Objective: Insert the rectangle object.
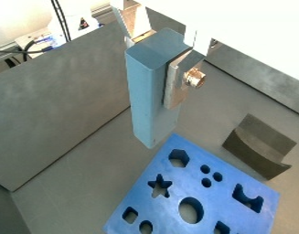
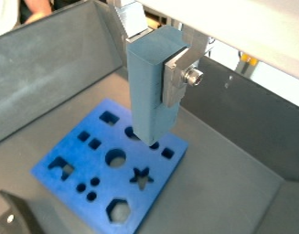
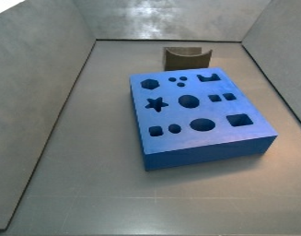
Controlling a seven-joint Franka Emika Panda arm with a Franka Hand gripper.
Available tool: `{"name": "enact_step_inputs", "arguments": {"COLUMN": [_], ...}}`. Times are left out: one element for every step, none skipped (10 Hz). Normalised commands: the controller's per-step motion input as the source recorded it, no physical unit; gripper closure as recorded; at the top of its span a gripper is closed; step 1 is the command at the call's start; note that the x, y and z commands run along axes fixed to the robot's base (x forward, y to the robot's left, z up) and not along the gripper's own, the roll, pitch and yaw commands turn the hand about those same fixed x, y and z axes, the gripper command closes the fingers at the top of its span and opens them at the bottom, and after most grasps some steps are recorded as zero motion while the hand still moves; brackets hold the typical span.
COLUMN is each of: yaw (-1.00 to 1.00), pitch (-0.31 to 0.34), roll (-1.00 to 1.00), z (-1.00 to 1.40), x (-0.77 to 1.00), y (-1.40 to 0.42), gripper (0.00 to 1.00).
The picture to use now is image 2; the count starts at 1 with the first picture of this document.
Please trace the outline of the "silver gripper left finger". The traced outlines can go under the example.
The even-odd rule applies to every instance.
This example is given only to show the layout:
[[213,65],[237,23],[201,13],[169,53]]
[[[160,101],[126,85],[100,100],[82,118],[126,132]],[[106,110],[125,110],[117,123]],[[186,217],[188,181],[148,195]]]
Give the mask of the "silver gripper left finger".
[[122,26],[124,41],[134,42],[152,32],[144,5],[138,1],[116,1],[114,8]]

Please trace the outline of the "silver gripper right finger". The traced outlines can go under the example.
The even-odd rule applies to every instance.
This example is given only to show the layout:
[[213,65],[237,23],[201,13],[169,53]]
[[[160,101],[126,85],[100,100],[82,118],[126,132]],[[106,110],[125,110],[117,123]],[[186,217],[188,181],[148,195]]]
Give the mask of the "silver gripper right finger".
[[209,36],[184,26],[182,41],[186,47],[165,63],[164,104],[169,108],[181,102],[188,86],[197,86],[204,78],[198,62],[206,54]]

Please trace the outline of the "person's hand in background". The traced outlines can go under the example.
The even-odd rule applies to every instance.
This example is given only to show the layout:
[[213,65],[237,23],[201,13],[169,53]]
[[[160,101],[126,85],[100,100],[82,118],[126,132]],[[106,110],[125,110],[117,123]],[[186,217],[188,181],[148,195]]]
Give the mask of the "person's hand in background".
[[49,16],[50,13],[34,13],[29,19],[25,21],[26,24],[30,24],[35,21],[38,21],[39,19],[42,19],[43,17]]

